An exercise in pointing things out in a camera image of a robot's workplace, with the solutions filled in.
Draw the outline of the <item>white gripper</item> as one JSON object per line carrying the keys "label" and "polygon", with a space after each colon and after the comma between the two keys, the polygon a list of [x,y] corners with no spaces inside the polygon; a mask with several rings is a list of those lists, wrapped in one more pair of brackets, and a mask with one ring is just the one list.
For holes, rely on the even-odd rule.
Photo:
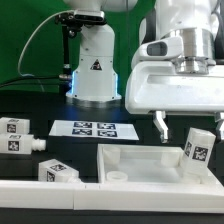
{"label": "white gripper", "polygon": [[125,107],[131,114],[155,111],[153,123],[162,143],[169,141],[165,112],[217,112],[217,137],[224,141],[224,66],[211,66],[207,75],[177,74],[169,61],[140,62],[129,76]]}

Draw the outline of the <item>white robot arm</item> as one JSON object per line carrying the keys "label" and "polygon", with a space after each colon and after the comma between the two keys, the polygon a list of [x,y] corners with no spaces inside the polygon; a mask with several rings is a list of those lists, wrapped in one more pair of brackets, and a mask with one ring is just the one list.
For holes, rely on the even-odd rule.
{"label": "white robot arm", "polygon": [[[103,22],[104,11],[132,10],[138,0],[64,0],[75,21]],[[131,114],[153,113],[162,141],[169,131],[163,119],[167,113],[215,114],[220,140],[224,140],[224,65],[217,65],[215,42],[221,26],[221,0],[156,0],[154,41],[139,45],[131,62],[125,106]],[[112,47],[90,45],[90,28],[84,29],[80,62],[74,71],[70,98],[108,101],[115,91]],[[93,90],[90,81],[102,78],[103,87]]]}

